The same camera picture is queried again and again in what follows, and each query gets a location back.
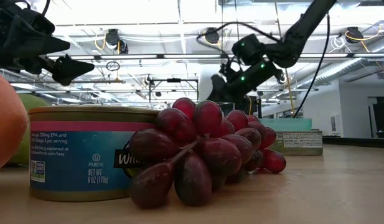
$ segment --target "box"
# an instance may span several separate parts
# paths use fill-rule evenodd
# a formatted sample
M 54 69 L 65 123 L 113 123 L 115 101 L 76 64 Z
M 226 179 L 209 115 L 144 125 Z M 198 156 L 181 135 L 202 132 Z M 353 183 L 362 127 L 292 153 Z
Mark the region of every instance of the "box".
M 322 131 L 277 131 L 270 148 L 284 156 L 321 156 Z

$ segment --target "can lid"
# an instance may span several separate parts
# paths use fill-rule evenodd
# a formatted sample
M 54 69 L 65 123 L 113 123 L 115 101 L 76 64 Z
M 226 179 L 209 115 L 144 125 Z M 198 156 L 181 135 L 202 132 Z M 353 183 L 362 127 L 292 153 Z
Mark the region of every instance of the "can lid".
M 61 112 L 97 112 L 97 113 L 135 113 L 157 115 L 160 111 L 133 108 L 124 106 L 41 106 L 29 110 L 29 115 L 36 113 L 61 113 Z

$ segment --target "ceiling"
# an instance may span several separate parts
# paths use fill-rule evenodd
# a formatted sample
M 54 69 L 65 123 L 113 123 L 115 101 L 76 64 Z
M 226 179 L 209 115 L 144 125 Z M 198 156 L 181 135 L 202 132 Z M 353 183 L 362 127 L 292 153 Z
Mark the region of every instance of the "ceiling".
M 241 21 L 255 26 L 274 36 L 283 35 L 303 13 L 310 1 L 257 1 L 236 0 L 51 0 L 46 17 L 56 25 L 54 36 L 71 43 L 71 48 L 50 56 L 69 54 L 77 55 L 117 55 L 115 50 L 103 45 L 104 34 L 108 29 L 118 29 L 120 37 L 127 43 L 129 54 L 219 54 L 219 51 L 205 47 L 196 42 L 196 36 L 208 27 L 218 27 L 225 22 Z M 45 0 L 29 0 L 32 7 L 42 11 Z M 339 1 L 330 11 L 330 43 L 327 53 L 357 52 L 362 45 L 344 44 L 344 38 L 335 39 L 338 34 L 344 34 L 347 27 L 358 27 L 370 46 L 384 38 L 384 8 L 376 6 L 378 1 Z M 240 38 L 254 33 L 247 27 L 228 26 L 223 30 L 223 37 L 217 47 L 232 53 L 232 45 Z M 320 54 L 323 51 L 327 33 L 327 23 L 324 19 L 308 40 L 303 53 Z M 257 34 L 262 43 L 271 43 L 266 37 Z M 202 70 L 211 66 L 219 70 L 220 59 L 138 59 L 132 56 L 116 60 L 121 66 L 118 71 L 111 72 L 106 64 L 113 60 L 88 60 L 96 65 L 94 71 L 76 79 L 68 87 L 53 83 L 49 73 L 33 76 L 22 72 L 21 75 L 6 73 L 6 77 L 19 91 L 27 90 L 121 90 L 122 93 L 49 93 L 42 94 L 51 102 L 62 103 L 128 103 L 146 105 L 149 101 L 146 78 L 167 79 L 181 78 L 192 80 L 181 83 L 162 82 L 155 86 L 161 96 L 155 93 L 151 101 L 155 103 L 172 102 L 187 96 L 197 100 L 197 82 Z M 298 84 L 300 80 L 313 73 L 319 58 L 310 61 L 300 61 L 288 68 L 291 83 Z M 331 64 L 324 61 L 323 67 Z M 371 72 L 378 70 L 377 66 L 367 66 Z M 370 76 L 356 82 L 365 82 Z M 277 85 L 274 78 L 263 83 L 260 88 L 273 88 Z

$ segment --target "wooden table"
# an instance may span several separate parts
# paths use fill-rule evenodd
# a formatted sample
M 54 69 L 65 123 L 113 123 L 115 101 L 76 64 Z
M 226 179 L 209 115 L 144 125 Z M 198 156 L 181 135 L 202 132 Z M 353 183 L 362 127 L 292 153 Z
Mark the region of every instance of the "wooden table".
M 283 174 L 249 176 L 205 207 L 138 210 L 125 198 L 58 203 L 28 196 L 27 171 L 0 172 L 0 224 L 384 223 L 384 149 L 325 146 L 323 157 L 287 157 Z

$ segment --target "blue label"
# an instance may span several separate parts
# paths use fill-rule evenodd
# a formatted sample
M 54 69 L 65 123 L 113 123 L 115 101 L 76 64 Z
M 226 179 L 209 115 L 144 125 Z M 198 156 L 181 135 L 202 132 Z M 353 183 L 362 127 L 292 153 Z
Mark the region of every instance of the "blue label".
M 32 131 L 30 186 L 56 191 L 124 190 L 142 164 L 127 145 L 133 131 Z

